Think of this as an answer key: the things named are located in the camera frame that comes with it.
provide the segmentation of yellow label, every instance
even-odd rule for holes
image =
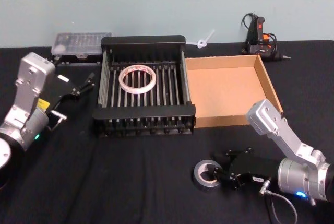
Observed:
[[[45,111],[50,106],[50,103],[48,103],[45,100],[38,99],[37,106],[43,111]]]

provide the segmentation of metal bracket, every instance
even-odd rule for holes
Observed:
[[[255,103],[246,118],[259,135],[271,138],[287,158],[299,164],[307,164],[311,169],[317,169],[325,162],[323,153],[302,143],[289,127],[286,118],[281,117],[268,99]]]

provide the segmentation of clear tape roll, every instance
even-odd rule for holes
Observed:
[[[144,87],[139,87],[139,88],[129,87],[127,84],[125,84],[124,81],[123,81],[125,76],[127,76],[129,73],[132,73],[132,72],[135,72],[135,71],[142,71],[142,72],[146,72],[147,74],[149,74],[151,76],[150,83],[147,84]],[[145,93],[145,92],[148,92],[148,91],[152,90],[152,88],[157,83],[157,77],[156,77],[156,73],[153,71],[153,69],[148,67],[148,66],[132,65],[132,66],[128,66],[127,68],[125,68],[121,71],[120,76],[118,77],[118,82],[120,83],[120,87],[124,91],[126,91],[128,93],[132,93],[134,95],[140,95],[142,93]]]

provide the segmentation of black dish rack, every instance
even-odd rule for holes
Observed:
[[[195,126],[185,66],[184,36],[105,37],[98,106],[93,112],[100,136],[188,134]],[[118,82],[120,71],[143,64],[157,76],[156,86],[141,95],[126,93]],[[150,75],[132,72],[124,82],[148,84]]]

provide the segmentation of blue led light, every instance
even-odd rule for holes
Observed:
[[[298,191],[298,192],[296,193],[296,195],[298,195],[298,196],[301,197],[301,198],[306,198],[306,194],[305,194],[304,192],[302,192],[302,191]]]

